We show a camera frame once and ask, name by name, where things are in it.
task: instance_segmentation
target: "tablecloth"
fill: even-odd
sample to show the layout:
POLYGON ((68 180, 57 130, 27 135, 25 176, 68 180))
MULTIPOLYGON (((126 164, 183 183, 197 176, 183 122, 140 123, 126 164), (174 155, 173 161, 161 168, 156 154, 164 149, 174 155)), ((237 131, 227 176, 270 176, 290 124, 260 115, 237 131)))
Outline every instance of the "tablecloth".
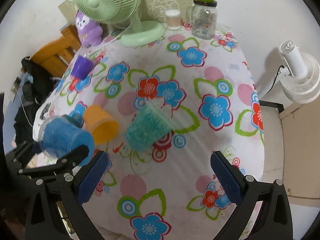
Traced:
MULTIPOLYGON (((92 51, 81 48, 77 55, 92 51)), ((117 38, 92 55, 97 65, 83 81, 70 75, 77 55, 37 112, 34 139, 48 116, 82 115, 93 104, 119 123, 116 138, 97 146, 111 162, 84 204, 89 217, 137 240, 213 239, 235 205, 210 167, 212 151, 220 150, 257 180, 264 164, 258 95, 233 32, 222 26, 206 41, 192 36, 191 26, 184 24, 136 48, 123 47, 117 38), (175 130, 137 152, 124 134, 147 101, 170 115, 175 130)))

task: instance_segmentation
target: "stuffed animal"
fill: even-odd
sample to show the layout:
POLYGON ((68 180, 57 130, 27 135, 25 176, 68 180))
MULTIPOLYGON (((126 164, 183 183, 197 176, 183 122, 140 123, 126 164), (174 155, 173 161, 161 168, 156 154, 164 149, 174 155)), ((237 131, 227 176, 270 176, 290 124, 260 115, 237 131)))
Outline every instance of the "stuffed animal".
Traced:
POLYGON ((76 15, 76 28, 83 47, 96 47, 102 42, 102 28, 96 21, 90 19, 83 12, 76 15))

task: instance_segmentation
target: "beige cabinet door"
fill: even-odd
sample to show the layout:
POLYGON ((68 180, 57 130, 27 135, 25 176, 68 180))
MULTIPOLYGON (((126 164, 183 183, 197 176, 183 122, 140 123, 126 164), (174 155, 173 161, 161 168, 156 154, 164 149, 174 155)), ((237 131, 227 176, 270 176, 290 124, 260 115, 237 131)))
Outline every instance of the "beige cabinet door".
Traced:
POLYGON ((320 98, 282 120, 287 194, 320 198, 320 98))

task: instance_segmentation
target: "orange cup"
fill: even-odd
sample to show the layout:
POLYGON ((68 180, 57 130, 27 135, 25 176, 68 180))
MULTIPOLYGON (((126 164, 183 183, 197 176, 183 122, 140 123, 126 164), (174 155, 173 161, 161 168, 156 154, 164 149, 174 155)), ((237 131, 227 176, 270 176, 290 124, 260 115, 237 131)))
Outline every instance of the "orange cup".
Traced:
POLYGON ((91 133, 95 144, 111 141, 118 133, 119 125, 100 106, 89 106, 83 115, 86 129, 91 133))

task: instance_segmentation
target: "white fan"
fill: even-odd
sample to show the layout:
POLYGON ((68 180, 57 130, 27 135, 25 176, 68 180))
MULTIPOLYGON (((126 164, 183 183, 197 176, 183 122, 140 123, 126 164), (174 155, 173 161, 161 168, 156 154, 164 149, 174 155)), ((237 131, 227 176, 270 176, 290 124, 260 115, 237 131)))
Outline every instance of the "white fan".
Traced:
POLYGON ((320 66, 317 60, 310 54, 300 53, 293 41, 282 43, 280 53, 290 71, 290 75, 280 80, 284 94, 299 104, 314 101, 320 94, 320 66))

